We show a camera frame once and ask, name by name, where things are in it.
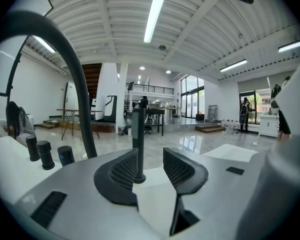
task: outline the window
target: window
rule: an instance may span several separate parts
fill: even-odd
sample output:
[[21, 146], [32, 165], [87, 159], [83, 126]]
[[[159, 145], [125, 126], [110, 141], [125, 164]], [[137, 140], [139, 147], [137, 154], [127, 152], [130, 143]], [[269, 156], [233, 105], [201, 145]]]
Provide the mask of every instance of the window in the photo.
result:
[[248, 123], [260, 124], [260, 116], [267, 115], [269, 109], [271, 108], [270, 88], [242, 92], [239, 94], [239, 97], [240, 103], [243, 103], [245, 98], [247, 98], [250, 103]]
[[181, 116], [196, 118], [205, 113], [205, 82], [203, 79], [188, 75], [181, 80]]
[[189, 75], [186, 77], [186, 91], [190, 91], [198, 88], [197, 78], [195, 76]]
[[186, 91], [187, 91], [187, 89], [186, 89], [186, 79], [184, 78], [184, 79], [181, 80], [181, 93], [183, 94]]
[[204, 86], [205, 85], [205, 81], [201, 78], [198, 78], [198, 87]]

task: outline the wooden stairs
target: wooden stairs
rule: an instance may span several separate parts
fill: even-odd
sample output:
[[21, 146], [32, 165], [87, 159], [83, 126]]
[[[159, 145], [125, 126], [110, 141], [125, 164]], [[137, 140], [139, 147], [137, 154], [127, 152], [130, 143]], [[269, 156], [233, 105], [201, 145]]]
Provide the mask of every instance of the wooden stairs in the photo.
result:
[[221, 125], [214, 124], [209, 126], [196, 126], [195, 130], [205, 134], [211, 134], [216, 132], [223, 132], [226, 130], [226, 128], [222, 127]]
[[102, 63], [82, 65], [86, 85], [91, 98], [95, 99], [97, 96], [97, 88]]
[[36, 126], [50, 130], [50, 129], [57, 128], [59, 126], [59, 123], [58, 122], [52, 122], [52, 121], [43, 121], [43, 123], [39, 123]]

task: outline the staircase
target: staircase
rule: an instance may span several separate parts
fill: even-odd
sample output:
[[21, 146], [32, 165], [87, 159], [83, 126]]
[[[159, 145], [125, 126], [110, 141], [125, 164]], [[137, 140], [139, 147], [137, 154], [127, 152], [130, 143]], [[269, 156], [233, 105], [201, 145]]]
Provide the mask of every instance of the staircase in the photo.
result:
[[102, 63], [82, 65], [86, 85], [88, 86], [88, 92], [91, 98], [96, 98], [97, 95], [101, 66]]
[[226, 128], [221, 125], [215, 124], [209, 126], [196, 126], [195, 130], [205, 134], [211, 134], [216, 132], [223, 132], [226, 130]]

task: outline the white column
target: white column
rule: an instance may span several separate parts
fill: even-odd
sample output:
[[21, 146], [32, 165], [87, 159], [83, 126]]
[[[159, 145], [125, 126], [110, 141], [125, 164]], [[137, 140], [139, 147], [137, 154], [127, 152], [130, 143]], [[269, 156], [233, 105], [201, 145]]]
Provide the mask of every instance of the white column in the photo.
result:
[[125, 108], [125, 88], [128, 72], [128, 63], [122, 62], [120, 67], [120, 78], [118, 85], [118, 94], [116, 99], [116, 119], [115, 119], [115, 132], [118, 133], [118, 127], [124, 127], [126, 125], [124, 119]]
[[130, 94], [129, 99], [130, 99], [130, 101], [129, 101], [129, 110], [132, 112], [132, 110], [133, 110], [133, 108], [132, 108], [133, 95]]

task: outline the reflective floor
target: reflective floor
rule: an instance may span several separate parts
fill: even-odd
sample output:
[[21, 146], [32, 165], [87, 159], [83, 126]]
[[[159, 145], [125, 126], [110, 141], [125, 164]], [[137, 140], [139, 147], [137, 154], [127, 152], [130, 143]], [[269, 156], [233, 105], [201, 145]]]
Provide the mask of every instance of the reflective floor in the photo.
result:
[[[71, 146], [76, 161], [87, 159], [81, 132], [67, 130], [61, 141], [61, 128], [35, 130], [37, 140], [49, 141], [51, 154], [55, 161], [59, 161], [57, 148], [60, 146]], [[100, 133], [100, 139], [93, 133], [97, 155], [101, 156], [110, 152], [132, 148], [132, 137], [128, 135], [119, 136], [115, 133]], [[257, 152], [269, 152], [276, 139], [273, 137], [260, 136], [253, 133], [229, 134], [224, 132], [202, 133], [199, 131], [167, 132], [161, 134], [145, 135], [144, 138], [144, 169], [158, 168], [163, 165], [163, 148], [179, 148], [205, 154], [220, 147], [223, 144], [230, 144]]]

